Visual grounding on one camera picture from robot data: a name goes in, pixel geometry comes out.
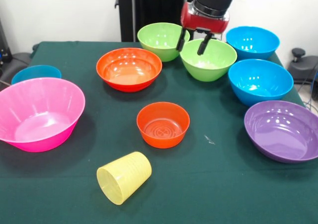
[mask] small debris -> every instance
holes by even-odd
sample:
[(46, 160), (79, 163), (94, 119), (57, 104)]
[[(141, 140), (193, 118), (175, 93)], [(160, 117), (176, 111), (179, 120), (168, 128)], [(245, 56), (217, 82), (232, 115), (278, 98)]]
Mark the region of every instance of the small debris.
[(209, 142), (209, 144), (215, 145), (215, 143), (206, 135), (204, 135), (204, 137), (207, 139), (207, 141)]

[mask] purple bowl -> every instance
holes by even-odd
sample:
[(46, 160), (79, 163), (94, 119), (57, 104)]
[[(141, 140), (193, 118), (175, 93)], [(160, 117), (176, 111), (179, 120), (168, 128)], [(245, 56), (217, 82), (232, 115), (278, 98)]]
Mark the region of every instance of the purple bowl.
[(318, 116), (287, 101), (264, 101), (250, 107), (245, 129), (267, 157), (298, 163), (318, 157)]

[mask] pink bowl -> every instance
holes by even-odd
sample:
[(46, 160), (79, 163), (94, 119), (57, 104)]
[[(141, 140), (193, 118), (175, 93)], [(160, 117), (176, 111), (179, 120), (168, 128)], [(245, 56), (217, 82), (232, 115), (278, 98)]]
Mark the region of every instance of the pink bowl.
[(0, 92), (0, 140), (28, 152), (61, 145), (84, 111), (82, 90), (70, 81), (43, 77)]

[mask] bowl rim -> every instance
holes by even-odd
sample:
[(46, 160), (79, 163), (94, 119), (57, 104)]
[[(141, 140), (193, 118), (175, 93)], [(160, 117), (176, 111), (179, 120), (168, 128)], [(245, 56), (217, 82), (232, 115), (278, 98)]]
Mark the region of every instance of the bowl rim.
[[(145, 29), (145, 28), (147, 28), (147, 27), (151, 27), (151, 26), (153, 26), (153, 25), (155, 25), (155, 24), (169, 24), (169, 25), (177, 26), (177, 27), (179, 27), (179, 28), (182, 29), (182, 26), (180, 26), (180, 25), (178, 25), (178, 24), (174, 24), (174, 23), (169, 23), (169, 22), (157, 22), (157, 23), (147, 24), (147, 25), (143, 26), (142, 28), (140, 28), (139, 31), (138, 31), (138, 33), (137, 33), (137, 38), (138, 38), (139, 42), (140, 42), (141, 44), (144, 44), (144, 45), (146, 45), (146, 46), (152, 48), (152, 49), (160, 49), (160, 50), (176, 49), (176, 47), (171, 47), (171, 46), (169, 46), (169, 47), (167, 47), (167, 48), (158, 48), (158, 47), (155, 47), (155, 46), (151, 46), (151, 45), (145, 43), (144, 41), (142, 41), (142, 40), (139, 38), (139, 34), (140, 34), (140, 32), (141, 32), (143, 29)], [(186, 30), (184, 38), (185, 38), (185, 40), (186, 40), (185, 43), (190, 40), (190, 33), (189, 33), (188, 30)]]
[[(269, 32), (270, 34), (274, 35), (274, 37), (277, 39), (277, 41), (278, 41), (277, 46), (275, 46), (275, 49), (263, 50), (263, 51), (247, 51), (247, 50), (241, 49), (241, 48), (239, 48), (237, 46), (234, 46), (234, 44), (231, 41), (228, 40), (228, 34), (234, 33), (235, 30), (240, 29), (240, 28), (256, 28), (256, 29), (259, 29), (259, 30), (263, 30), (263, 31)], [(271, 52), (276, 51), (278, 49), (278, 47), (280, 46), (280, 39), (275, 33), (273, 33), (272, 31), (270, 31), (268, 29), (264, 29), (264, 28), (257, 27), (257, 26), (238, 26), (238, 27), (232, 28), (226, 33), (226, 41), (227, 41), (228, 44), (230, 44), (235, 49), (237, 49), (237, 50), (239, 50), (241, 52), (250, 53), (250, 54), (271, 53)]]
[(28, 67), (18, 71), (13, 76), (13, 78), (11, 79), (11, 85), (14, 85), (14, 84), (16, 84), (18, 82), (25, 81), (25, 80), (22, 80), (22, 81), (16, 81), (15, 83), (13, 83), (18, 75), (23, 74), (25, 71), (32, 70), (32, 69), (37, 69), (37, 68), (51, 68), (51, 69), (55, 70), (58, 73), (58, 77), (55, 77), (55, 78), (62, 78), (61, 71), (58, 68), (56, 68), (55, 66), (52, 66), (52, 65), (33, 65), (33, 66), (28, 66)]
[(14, 84), (14, 85), (11, 85), (11, 86), (7, 87), (3, 91), (1, 91), (0, 96), (1, 96), (1, 94), (5, 93), (5, 92), (8, 92), (8, 91), (14, 89), (17, 86), (23, 86), (24, 84), (29, 83), (29, 82), (33, 82), (34, 80), (56, 80), (57, 82), (68, 83), (68, 84), (72, 85), (73, 87), (75, 87), (75, 89), (79, 92), (80, 96), (82, 97), (83, 106), (82, 106), (81, 111), (79, 112), (79, 114), (76, 116), (76, 118), (73, 120), (72, 123), (70, 123), (62, 131), (56, 132), (53, 135), (49, 135), (49, 136), (41, 138), (41, 139), (34, 139), (34, 140), (31, 140), (31, 141), (16, 141), (16, 140), (8, 140), (8, 139), (2, 139), (2, 138), (0, 139), (1, 141), (7, 142), (7, 143), (14, 143), (14, 144), (16, 144), (16, 143), (18, 143), (18, 144), (19, 143), (27, 144), (27, 143), (43, 141), (43, 140), (49, 139), (51, 137), (54, 137), (54, 136), (56, 136), (56, 135), (58, 135), (58, 134), (60, 134), (60, 133), (62, 133), (64, 131), (66, 131), (67, 129), (69, 129), (71, 126), (73, 126), (79, 120), (80, 116), (83, 114), (84, 109), (85, 109), (85, 104), (86, 104), (84, 92), (75, 83), (73, 83), (71, 81), (68, 81), (68, 80), (65, 80), (65, 79), (62, 79), (62, 78), (57, 78), (57, 77), (37, 77), (37, 78), (33, 78), (33, 79), (24, 80), (24, 81), (18, 82), (18, 83)]
[[(196, 42), (196, 41), (203, 41), (203, 40), (204, 40), (204, 39), (202, 39), (202, 38), (201, 38), (201, 39), (193, 39), (193, 40), (190, 40), (190, 41), (186, 42), (183, 47), (185, 47), (187, 44), (190, 44), (190, 43), (193, 43), (193, 42)], [(228, 67), (231, 67), (231, 66), (236, 62), (236, 60), (238, 59), (238, 54), (237, 54), (236, 50), (235, 50), (230, 44), (225, 43), (225, 42), (223, 42), (223, 41), (220, 41), (220, 40), (217, 40), (217, 39), (211, 39), (211, 40), (209, 41), (209, 43), (210, 43), (211, 41), (213, 41), (213, 43), (223, 43), (223, 44), (226, 44), (233, 52), (235, 52), (235, 59), (234, 59), (233, 63), (231, 63), (230, 65), (227, 65), (227, 66), (225, 66), (225, 67), (221, 67), (221, 68), (217, 68), (217, 69), (199, 68), (199, 67), (197, 67), (197, 66), (194, 66), (194, 65), (190, 64), (186, 59), (183, 58), (183, 56), (182, 56), (182, 54), (183, 54), (183, 52), (182, 52), (183, 49), (182, 49), (182, 51), (180, 52), (180, 57), (181, 57), (181, 59), (182, 59), (184, 62), (186, 62), (188, 65), (190, 65), (190, 66), (192, 66), (192, 67), (194, 67), (194, 68), (202, 69), (202, 70), (207, 70), (207, 71), (216, 71), (216, 70), (221, 70), (221, 69), (226, 69), (226, 68), (228, 68)]]
[[(232, 69), (233, 69), (235, 66), (237, 66), (237, 64), (240, 65), (240, 64), (245, 63), (245, 62), (248, 62), (248, 61), (257, 61), (257, 62), (260, 61), (260, 62), (262, 62), (262, 63), (268, 63), (268, 65), (270, 65), (270, 66), (277, 66), (277, 67), (279, 67), (279, 69), (284, 70), (284, 72), (285, 72), (286, 74), (288, 74), (288, 77), (290, 78), (290, 81), (291, 81), (290, 88), (288, 88), (287, 91), (285, 91), (285, 92), (283, 92), (283, 93), (279, 93), (279, 94), (276, 94), (276, 95), (268, 96), (268, 95), (253, 94), (253, 93), (250, 93), (250, 92), (248, 92), (248, 91), (246, 91), (246, 90), (243, 90), (242, 88), (238, 87), (238, 86), (232, 81), (232, 78), (231, 78)], [(230, 83), (233, 84), (237, 89), (239, 89), (240, 91), (243, 91), (243, 92), (245, 92), (245, 93), (247, 93), (247, 94), (251, 94), (251, 95), (253, 95), (253, 96), (257, 96), (257, 97), (277, 97), (277, 96), (284, 96), (284, 95), (286, 95), (288, 92), (290, 92), (290, 90), (293, 89), (293, 87), (294, 87), (294, 79), (293, 79), (292, 75), (291, 75), (283, 66), (281, 66), (281, 65), (279, 65), (279, 64), (276, 64), (276, 63), (274, 63), (274, 62), (271, 62), (271, 61), (268, 61), (268, 60), (262, 60), (262, 59), (245, 59), (245, 60), (240, 60), (240, 61), (234, 63), (234, 64), (230, 67), (230, 69), (229, 69), (228, 77), (229, 77)]]
[[(115, 51), (126, 50), (126, 49), (139, 50), (139, 51), (143, 51), (143, 52), (145, 52), (145, 53), (149, 53), (149, 54), (154, 55), (154, 57), (159, 61), (159, 64), (160, 64), (159, 71), (156, 73), (156, 75), (153, 76), (152, 78), (148, 79), (147, 81), (143, 81), (143, 82), (140, 82), (140, 83), (134, 83), (134, 84), (115, 83), (115, 82), (112, 82), (112, 81), (110, 81), (110, 80), (104, 78), (104, 77), (98, 72), (98, 67), (100, 66), (99, 64), (101, 64), (100, 61), (101, 61), (104, 57), (108, 56), (109, 54), (111, 54), (111, 53), (113, 53), (113, 52), (115, 52)], [(151, 51), (149, 51), (149, 50), (146, 50), (146, 49), (133, 48), (133, 47), (119, 48), (119, 49), (111, 50), (111, 51), (107, 52), (106, 54), (104, 54), (103, 56), (101, 56), (101, 57), (98, 59), (97, 63), (96, 63), (96, 72), (97, 72), (97, 74), (100, 76), (100, 78), (103, 79), (104, 81), (110, 83), (110, 84), (119, 85), (119, 86), (136, 86), (136, 85), (145, 84), (145, 83), (147, 83), (147, 82), (152, 81), (153, 79), (156, 79), (156, 78), (159, 76), (159, 74), (161, 73), (161, 71), (162, 71), (162, 61), (161, 61), (161, 59), (160, 59), (155, 53), (153, 53), (153, 52), (151, 52)]]
[[(181, 108), (181, 109), (186, 113), (186, 118), (187, 118), (187, 123), (188, 123), (188, 124), (187, 124), (186, 129), (185, 129), (183, 132), (181, 132), (179, 135), (177, 135), (177, 136), (175, 136), (175, 137), (172, 137), (172, 138), (168, 138), (168, 139), (166, 139), (166, 138), (156, 138), (156, 137), (153, 137), (153, 136), (150, 136), (150, 135), (146, 134), (146, 133), (144, 132), (144, 130), (141, 129), (141, 127), (139, 126), (138, 120), (139, 120), (140, 114), (141, 114), (147, 107), (149, 107), (149, 106), (151, 106), (151, 105), (159, 104), (159, 103), (166, 103), (166, 104), (170, 104), (170, 105), (177, 106), (178, 108)], [(182, 106), (180, 106), (180, 105), (178, 105), (178, 104), (176, 104), (176, 103), (173, 103), (173, 102), (169, 102), (169, 101), (158, 101), (158, 102), (150, 103), (150, 104), (148, 104), (147, 106), (144, 106), (144, 107), (138, 112), (138, 115), (137, 115), (137, 118), (136, 118), (137, 127), (138, 127), (139, 131), (140, 131), (143, 135), (148, 136), (148, 137), (151, 137), (151, 138), (154, 138), (154, 139), (157, 139), (157, 140), (162, 140), (162, 141), (164, 141), (164, 140), (171, 140), (171, 139), (175, 139), (175, 138), (178, 138), (178, 137), (183, 136), (183, 135), (187, 132), (187, 130), (189, 129), (189, 127), (190, 127), (190, 122), (191, 122), (191, 121), (190, 121), (189, 113), (188, 113)]]
[(248, 131), (248, 129), (246, 128), (246, 124), (247, 124), (247, 115), (248, 115), (250, 112), (252, 112), (252, 110), (255, 109), (255, 107), (261, 105), (261, 103), (276, 103), (276, 104), (283, 104), (283, 103), (285, 103), (285, 104), (289, 104), (289, 105), (292, 105), (292, 106), (297, 107), (297, 108), (299, 108), (299, 109), (302, 109), (303, 111), (309, 113), (311, 116), (313, 116), (313, 117), (315, 117), (316, 119), (318, 119), (318, 116), (316, 116), (314, 113), (312, 113), (311, 111), (309, 111), (306, 107), (301, 106), (301, 105), (296, 104), (296, 103), (293, 103), (293, 102), (290, 102), (290, 101), (271, 100), (271, 101), (262, 101), (262, 102), (259, 102), (259, 103), (255, 104), (255, 105), (252, 105), (251, 107), (249, 107), (249, 109), (246, 111), (246, 113), (245, 113), (245, 115), (244, 115), (244, 128), (245, 128), (245, 130), (246, 130), (246, 132), (247, 132), (249, 138), (253, 141), (253, 143), (254, 143), (255, 146), (257, 146), (257, 147), (259, 147), (260, 149), (266, 151), (267, 153), (273, 155), (274, 157), (277, 157), (277, 158), (282, 159), (282, 160), (287, 160), (287, 161), (290, 161), (290, 162), (293, 162), (293, 161), (303, 161), (303, 162), (305, 162), (305, 161), (309, 161), (309, 160), (313, 160), (313, 159), (315, 159), (315, 158), (318, 158), (318, 154), (317, 154), (316, 156), (313, 156), (313, 157), (311, 157), (311, 158), (290, 159), (290, 158), (282, 157), (282, 156), (279, 156), (279, 155), (277, 155), (277, 154), (275, 154), (275, 153), (272, 153), (272, 152), (268, 151), (267, 149), (265, 149), (263, 146), (260, 146), (260, 145), (255, 141), (255, 139), (251, 136), (251, 133), (250, 133), (250, 132)]

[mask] yellow cup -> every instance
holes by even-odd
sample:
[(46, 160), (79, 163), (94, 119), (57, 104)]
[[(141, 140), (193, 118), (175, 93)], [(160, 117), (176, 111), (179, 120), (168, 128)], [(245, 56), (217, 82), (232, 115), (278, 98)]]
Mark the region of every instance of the yellow cup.
[(97, 170), (98, 184), (106, 197), (121, 205), (151, 175), (149, 160), (140, 152), (133, 152)]

